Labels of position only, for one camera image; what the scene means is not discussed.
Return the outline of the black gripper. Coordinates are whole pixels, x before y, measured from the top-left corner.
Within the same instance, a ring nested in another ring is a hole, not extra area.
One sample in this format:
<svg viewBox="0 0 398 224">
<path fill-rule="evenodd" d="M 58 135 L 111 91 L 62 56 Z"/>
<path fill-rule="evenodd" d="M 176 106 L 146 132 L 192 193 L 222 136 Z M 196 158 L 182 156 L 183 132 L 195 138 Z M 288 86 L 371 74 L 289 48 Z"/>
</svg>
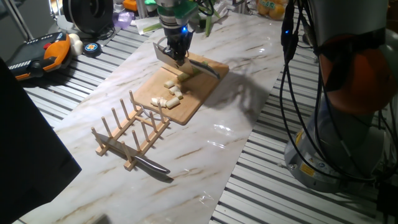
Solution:
<svg viewBox="0 0 398 224">
<path fill-rule="evenodd" d="M 189 57 L 193 32 L 187 26 L 175 29 L 166 29 L 167 44 L 170 47 L 170 56 L 178 66 L 185 63 L 185 57 Z"/>
</svg>

